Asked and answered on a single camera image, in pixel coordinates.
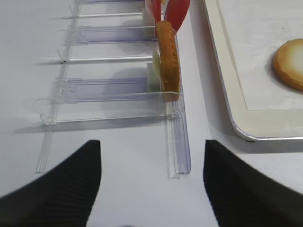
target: round cookie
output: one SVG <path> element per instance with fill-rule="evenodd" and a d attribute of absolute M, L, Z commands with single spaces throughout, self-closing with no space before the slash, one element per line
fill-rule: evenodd
<path fill-rule="evenodd" d="M 273 68 L 288 86 L 303 91 L 303 39 L 282 45 L 274 56 Z"/>

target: baking tray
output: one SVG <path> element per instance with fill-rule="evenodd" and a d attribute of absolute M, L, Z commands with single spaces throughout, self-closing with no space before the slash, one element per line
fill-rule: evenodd
<path fill-rule="evenodd" d="M 204 3 L 228 113 L 237 135 L 249 141 L 303 139 L 303 110 L 247 109 L 219 3 Z"/>

